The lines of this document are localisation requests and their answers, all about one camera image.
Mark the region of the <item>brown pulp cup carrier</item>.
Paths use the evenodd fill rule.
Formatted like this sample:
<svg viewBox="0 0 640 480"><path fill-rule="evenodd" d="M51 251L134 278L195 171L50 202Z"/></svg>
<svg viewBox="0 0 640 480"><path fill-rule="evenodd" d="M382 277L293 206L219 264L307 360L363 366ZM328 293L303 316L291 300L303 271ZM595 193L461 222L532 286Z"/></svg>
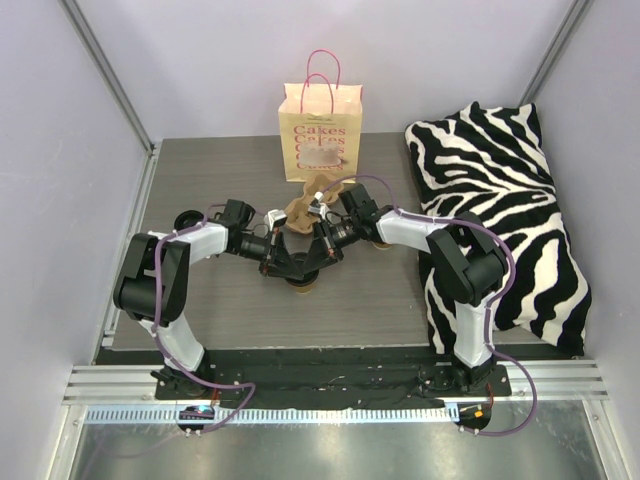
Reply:
<svg viewBox="0 0 640 480"><path fill-rule="evenodd" d="M308 235L312 233L313 225L318 220L308 208L317 192L324 190L337 180L335 175L317 173L303 184L302 195L293 199L284 209L287 215L285 226L294 233Z"/></svg>

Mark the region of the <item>aluminium frame rail front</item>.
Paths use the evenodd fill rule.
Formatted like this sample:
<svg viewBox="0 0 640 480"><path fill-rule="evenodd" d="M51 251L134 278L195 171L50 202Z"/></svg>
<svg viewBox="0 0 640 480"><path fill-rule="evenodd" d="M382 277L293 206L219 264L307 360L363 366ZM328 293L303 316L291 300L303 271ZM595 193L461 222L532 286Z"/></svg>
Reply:
<svg viewBox="0 0 640 480"><path fill-rule="evenodd" d="M595 364L528 362L506 365L476 393L434 390L425 375L365 370L357 385L338 378L320 386L263 385L181 398L154 382L142 366L82 367L71 374L66 405L84 405L96 424L237 425L448 423L501 402L603 401L608 392Z"/></svg>

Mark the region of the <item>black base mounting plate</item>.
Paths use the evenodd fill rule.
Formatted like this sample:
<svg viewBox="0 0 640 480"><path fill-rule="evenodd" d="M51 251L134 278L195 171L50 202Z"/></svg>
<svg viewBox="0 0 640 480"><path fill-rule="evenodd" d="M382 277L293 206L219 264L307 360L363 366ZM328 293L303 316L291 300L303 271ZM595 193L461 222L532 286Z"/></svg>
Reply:
<svg viewBox="0 0 640 480"><path fill-rule="evenodd" d="M152 372L158 400L217 400L234 408L247 397L251 409L346 410L439 408L445 400L508 397L505 366L495 368L484 387L463 392L451 383L450 355L426 346L335 349L250 349L207 352L215 390L165 367Z"/></svg>

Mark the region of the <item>zebra print pillow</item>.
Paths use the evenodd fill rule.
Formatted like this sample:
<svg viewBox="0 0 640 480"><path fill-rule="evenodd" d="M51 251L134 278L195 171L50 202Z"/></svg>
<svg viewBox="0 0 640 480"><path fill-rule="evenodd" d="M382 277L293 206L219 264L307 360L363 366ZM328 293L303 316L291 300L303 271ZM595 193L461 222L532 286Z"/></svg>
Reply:
<svg viewBox="0 0 640 480"><path fill-rule="evenodd" d="M512 252L516 278L493 305L495 329L520 327L584 355L592 292L571 251L536 106L473 102L409 124L404 137L424 214L471 212Z"/></svg>

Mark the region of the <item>black plastic cup lid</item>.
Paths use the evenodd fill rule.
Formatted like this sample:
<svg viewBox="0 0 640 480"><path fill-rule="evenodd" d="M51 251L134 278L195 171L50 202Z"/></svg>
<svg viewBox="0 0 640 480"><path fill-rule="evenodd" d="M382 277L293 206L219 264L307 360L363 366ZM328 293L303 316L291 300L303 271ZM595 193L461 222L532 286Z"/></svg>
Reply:
<svg viewBox="0 0 640 480"><path fill-rule="evenodd" d="M300 278L289 277L286 278L285 281L293 286L293 287L308 287L311 286L319 277L318 269L310 269L305 266L305 262L307 260L307 254L303 252L296 252L293 254L292 259L296 267L298 268L298 272L301 274Z"/></svg>

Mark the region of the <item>brown paper coffee cup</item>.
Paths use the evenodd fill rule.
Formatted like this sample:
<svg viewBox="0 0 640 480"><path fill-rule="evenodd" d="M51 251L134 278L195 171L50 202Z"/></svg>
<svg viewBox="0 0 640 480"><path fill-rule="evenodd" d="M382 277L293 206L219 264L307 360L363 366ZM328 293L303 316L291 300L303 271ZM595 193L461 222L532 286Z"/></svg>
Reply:
<svg viewBox="0 0 640 480"><path fill-rule="evenodd" d="M372 242L372 244L374 245L375 248L379 249L379 250L386 250L392 247L392 245L387 244L387 243L381 243L381 242Z"/></svg>

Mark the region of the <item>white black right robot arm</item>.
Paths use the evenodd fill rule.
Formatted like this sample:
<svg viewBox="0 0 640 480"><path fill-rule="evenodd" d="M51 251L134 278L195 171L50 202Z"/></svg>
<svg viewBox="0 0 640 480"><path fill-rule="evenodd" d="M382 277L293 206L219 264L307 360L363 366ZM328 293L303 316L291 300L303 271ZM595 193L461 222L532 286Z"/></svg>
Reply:
<svg viewBox="0 0 640 480"><path fill-rule="evenodd" d="M395 205L380 207L364 185L339 194L346 215L333 224L325 193L314 193L308 212L317 219L313 239L300 266L311 275L343 259L342 249L357 241L401 245L427 254L435 277L454 301L457 321L451 383L465 395L477 393L495 368L495 354L482 310L501 287L507 259L491 232L471 213L427 217Z"/></svg>

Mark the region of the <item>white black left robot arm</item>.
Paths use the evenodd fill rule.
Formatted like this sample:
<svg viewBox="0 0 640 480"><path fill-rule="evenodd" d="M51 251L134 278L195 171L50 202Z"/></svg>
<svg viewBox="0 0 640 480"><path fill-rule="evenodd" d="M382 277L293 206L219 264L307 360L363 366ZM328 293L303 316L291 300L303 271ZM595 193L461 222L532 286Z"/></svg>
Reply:
<svg viewBox="0 0 640 480"><path fill-rule="evenodd" d="M263 276L295 281L304 277L284 245L284 211L265 214L267 233L260 236L249 229L256 215L249 204L229 200L222 208L213 216L184 211L166 234L134 235L113 292L115 306L151 335L164 356L165 372L178 377L179 388L193 399L211 391L215 375L186 320L191 266L228 253L256 261Z"/></svg>

